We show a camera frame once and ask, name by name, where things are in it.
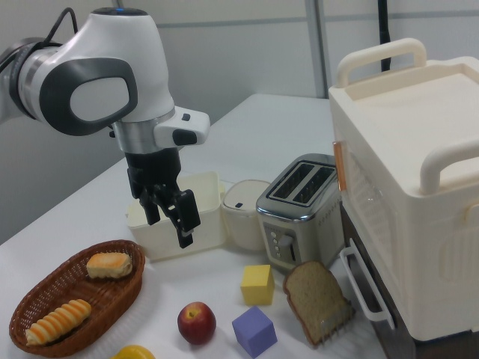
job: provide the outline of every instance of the yellow cube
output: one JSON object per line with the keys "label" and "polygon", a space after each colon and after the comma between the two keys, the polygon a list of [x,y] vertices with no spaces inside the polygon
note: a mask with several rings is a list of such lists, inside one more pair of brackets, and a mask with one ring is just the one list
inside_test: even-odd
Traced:
{"label": "yellow cube", "polygon": [[275,280],[270,265],[245,267],[241,293],[246,305],[270,305],[274,291]]}

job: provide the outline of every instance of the woven bread basket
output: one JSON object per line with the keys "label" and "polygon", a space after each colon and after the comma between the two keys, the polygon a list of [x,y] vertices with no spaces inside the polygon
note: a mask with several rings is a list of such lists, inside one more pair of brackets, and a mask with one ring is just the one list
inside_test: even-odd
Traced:
{"label": "woven bread basket", "polygon": [[[86,264],[96,253],[122,252],[132,259],[132,272],[120,279],[91,279]],[[141,289],[144,255],[131,241],[99,243],[77,253],[43,279],[20,302],[10,321],[10,338],[24,352],[48,358],[73,355],[101,337],[129,306]],[[71,299],[91,305],[91,315],[79,327],[45,346],[27,346],[25,329]]]}

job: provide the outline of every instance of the white table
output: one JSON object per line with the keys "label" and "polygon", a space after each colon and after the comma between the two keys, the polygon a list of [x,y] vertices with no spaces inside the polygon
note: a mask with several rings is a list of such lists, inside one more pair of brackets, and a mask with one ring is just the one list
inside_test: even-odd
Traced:
{"label": "white table", "polygon": [[[217,171],[227,188],[240,180],[273,181],[305,153],[332,154],[332,121],[324,99],[254,95],[216,123],[204,145],[180,151],[181,175]],[[131,202],[122,160],[0,246],[0,353],[3,358],[37,358],[20,351],[8,336],[12,313],[23,296],[63,261],[90,245],[131,239],[125,211]],[[240,282],[244,266],[267,264],[265,253],[227,245],[199,254],[147,263],[143,288],[128,311],[93,345],[70,358],[110,358],[129,344],[157,358],[249,358],[231,322],[248,307]],[[347,283],[338,261],[331,268],[357,309],[346,329],[312,348],[290,310],[274,271],[273,304],[261,310],[273,321],[278,342],[260,358],[371,358],[385,355]],[[216,315],[212,341],[190,346],[177,330],[177,315],[191,301],[207,303]]]}

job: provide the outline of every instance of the purple cube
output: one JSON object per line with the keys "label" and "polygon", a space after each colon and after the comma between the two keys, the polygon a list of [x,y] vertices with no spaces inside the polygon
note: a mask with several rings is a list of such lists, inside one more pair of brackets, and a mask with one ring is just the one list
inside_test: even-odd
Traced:
{"label": "purple cube", "polygon": [[271,320],[258,307],[251,307],[233,320],[238,343],[255,358],[278,341]]}

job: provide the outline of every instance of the striped pastry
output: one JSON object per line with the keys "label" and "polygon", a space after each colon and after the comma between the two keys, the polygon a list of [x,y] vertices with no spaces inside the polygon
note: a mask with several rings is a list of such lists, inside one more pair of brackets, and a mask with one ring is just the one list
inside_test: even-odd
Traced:
{"label": "striped pastry", "polygon": [[63,304],[25,331],[27,346],[43,346],[58,339],[78,327],[90,313],[91,305],[82,299]]}
{"label": "striped pastry", "polygon": [[132,260],[125,253],[97,253],[87,263],[90,278],[121,278],[132,271]]}

